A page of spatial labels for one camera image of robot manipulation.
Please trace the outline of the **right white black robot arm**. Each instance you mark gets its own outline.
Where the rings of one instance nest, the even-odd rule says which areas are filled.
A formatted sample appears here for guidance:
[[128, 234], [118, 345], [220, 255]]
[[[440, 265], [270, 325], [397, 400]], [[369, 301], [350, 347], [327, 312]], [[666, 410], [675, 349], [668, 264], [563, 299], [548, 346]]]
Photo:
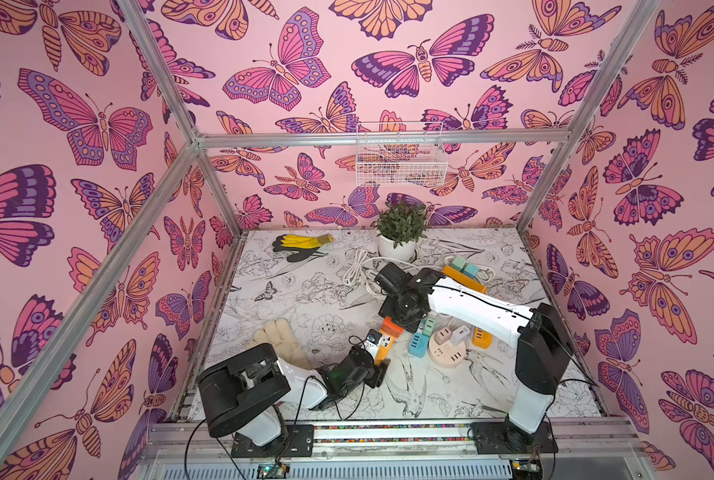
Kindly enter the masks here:
[[441, 271], [423, 268], [412, 275], [393, 262], [378, 271], [374, 282], [386, 294], [380, 315], [399, 326], [416, 326], [434, 312], [479, 328], [514, 349], [518, 385], [506, 424], [526, 435], [538, 431], [573, 358], [554, 307], [509, 303]]

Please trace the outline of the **blue power strip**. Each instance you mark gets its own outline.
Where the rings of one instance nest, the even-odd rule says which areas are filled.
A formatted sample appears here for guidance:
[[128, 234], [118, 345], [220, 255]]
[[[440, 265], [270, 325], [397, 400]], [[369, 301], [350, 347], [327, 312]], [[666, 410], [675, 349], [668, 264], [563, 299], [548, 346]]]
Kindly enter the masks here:
[[418, 326], [416, 332], [413, 334], [413, 336], [411, 338], [411, 341], [408, 346], [408, 353], [410, 356], [413, 356], [416, 358], [423, 358], [428, 350], [428, 346], [429, 346], [431, 337], [433, 335], [431, 337], [427, 337], [422, 334], [422, 329], [423, 329], [426, 319], [419, 323], [419, 326]]

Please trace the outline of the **orange cube socket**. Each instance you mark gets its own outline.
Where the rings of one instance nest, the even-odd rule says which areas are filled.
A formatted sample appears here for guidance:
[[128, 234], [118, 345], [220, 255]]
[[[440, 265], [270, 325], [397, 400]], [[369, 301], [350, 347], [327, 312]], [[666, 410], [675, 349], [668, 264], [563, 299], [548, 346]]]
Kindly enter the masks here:
[[393, 338], [399, 338], [404, 332], [404, 328], [397, 325], [390, 317], [385, 317], [380, 331]]

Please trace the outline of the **orange power strip rear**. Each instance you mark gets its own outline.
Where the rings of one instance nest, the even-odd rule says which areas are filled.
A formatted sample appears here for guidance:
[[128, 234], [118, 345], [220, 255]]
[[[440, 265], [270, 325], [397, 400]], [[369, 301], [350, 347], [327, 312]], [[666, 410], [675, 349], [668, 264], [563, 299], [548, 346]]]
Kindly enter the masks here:
[[477, 282], [475, 279], [472, 279], [465, 275], [464, 273], [456, 270], [455, 268], [451, 267], [450, 265], [445, 265], [442, 269], [442, 272], [447, 276], [453, 279], [455, 282], [459, 283], [460, 285], [463, 285], [473, 291], [479, 292], [486, 294], [487, 293], [487, 287], [480, 284]]

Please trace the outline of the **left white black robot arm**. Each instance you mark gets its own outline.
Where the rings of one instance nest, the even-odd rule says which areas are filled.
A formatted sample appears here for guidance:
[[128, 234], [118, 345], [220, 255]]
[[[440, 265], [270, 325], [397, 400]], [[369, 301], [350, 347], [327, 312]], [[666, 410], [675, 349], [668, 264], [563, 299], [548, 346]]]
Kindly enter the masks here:
[[199, 375], [209, 435], [236, 435], [262, 450], [281, 447], [290, 433], [280, 404], [293, 403], [299, 411], [337, 407], [360, 387], [380, 387], [389, 365], [354, 346], [336, 366], [306, 370], [283, 360], [270, 343], [261, 343]]

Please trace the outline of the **pink USB charger plug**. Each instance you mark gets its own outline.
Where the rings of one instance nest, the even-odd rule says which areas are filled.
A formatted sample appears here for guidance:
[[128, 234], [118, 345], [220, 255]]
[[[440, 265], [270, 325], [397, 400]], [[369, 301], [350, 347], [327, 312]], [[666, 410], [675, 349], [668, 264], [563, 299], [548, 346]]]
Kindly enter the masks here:
[[434, 334], [434, 339], [438, 345], [442, 345], [451, 338], [451, 335], [451, 330], [448, 327], [443, 327]]

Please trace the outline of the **potted green plant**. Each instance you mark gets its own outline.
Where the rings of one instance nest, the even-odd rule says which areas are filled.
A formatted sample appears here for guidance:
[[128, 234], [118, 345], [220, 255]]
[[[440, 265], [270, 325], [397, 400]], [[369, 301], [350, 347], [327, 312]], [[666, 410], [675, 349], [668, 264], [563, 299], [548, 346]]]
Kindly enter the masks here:
[[382, 211], [376, 221], [377, 249], [381, 257], [410, 262], [426, 230], [425, 210], [400, 202]]

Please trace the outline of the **small yellow power strip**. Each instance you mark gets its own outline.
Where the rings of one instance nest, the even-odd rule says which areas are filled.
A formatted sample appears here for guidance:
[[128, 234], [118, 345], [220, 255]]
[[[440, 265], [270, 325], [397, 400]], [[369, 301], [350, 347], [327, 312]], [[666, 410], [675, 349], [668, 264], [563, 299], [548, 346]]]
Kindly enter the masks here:
[[493, 335], [481, 328], [475, 328], [472, 336], [472, 345], [481, 348], [488, 349], [493, 342]]

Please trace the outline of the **green USB charger plug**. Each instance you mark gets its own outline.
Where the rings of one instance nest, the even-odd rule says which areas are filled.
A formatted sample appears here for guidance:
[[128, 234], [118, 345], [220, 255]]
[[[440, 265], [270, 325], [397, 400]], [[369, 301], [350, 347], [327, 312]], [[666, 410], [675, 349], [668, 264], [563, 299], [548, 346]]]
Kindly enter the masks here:
[[423, 329], [422, 329], [422, 334], [427, 337], [431, 337], [434, 333], [434, 328], [435, 328], [435, 319], [434, 318], [427, 318]]

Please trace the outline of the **yellow black work gloves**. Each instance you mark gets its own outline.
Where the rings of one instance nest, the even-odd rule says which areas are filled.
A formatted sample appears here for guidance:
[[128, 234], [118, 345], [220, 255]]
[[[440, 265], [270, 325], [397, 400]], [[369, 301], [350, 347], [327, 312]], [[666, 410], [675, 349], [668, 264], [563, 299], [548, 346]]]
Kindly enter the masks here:
[[324, 256], [325, 252], [322, 251], [322, 248], [333, 241], [334, 238], [330, 234], [316, 237], [284, 234], [272, 242], [272, 250], [275, 253], [287, 252], [286, 260], [289, 263], [299, 263]]

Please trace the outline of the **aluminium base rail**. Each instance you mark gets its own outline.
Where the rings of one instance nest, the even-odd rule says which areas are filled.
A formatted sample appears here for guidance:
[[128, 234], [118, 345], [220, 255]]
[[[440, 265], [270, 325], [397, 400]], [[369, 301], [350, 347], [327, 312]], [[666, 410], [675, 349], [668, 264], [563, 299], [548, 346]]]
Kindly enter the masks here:
[[633, 428], [613, 418], [558, 418], [552, 446], [488, 453], [496, 420], [315, 422], [280, 460], [247, 442], [216, 440], [204, 426], [154, 430], [136, 479], [655, 479]]

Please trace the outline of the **pink round socket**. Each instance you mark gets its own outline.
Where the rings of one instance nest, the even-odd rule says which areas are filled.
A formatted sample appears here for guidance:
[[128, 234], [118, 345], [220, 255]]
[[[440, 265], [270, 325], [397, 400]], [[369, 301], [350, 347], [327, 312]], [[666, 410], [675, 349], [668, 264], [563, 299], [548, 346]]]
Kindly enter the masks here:
[[458, 345], [453, 345], [449, 341], [438, 343], [434, 337], [431, 337], [428, 344], [428, 355], [436, 366], [453, 369], [466, 359], [467, 349], [464, 343]]

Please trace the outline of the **beige cloth glove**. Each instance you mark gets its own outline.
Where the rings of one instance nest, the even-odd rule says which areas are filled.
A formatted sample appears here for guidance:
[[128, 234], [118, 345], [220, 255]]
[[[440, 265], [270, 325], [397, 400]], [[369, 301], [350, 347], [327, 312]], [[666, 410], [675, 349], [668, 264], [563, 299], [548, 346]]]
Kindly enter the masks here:
[[290, 323], [285, 319], [268, 321], [255, 331], [247, 348], [269, 343], [274, 348], [278, 358], [304, 370], [310, 370], [311, 364], [297, 340]]

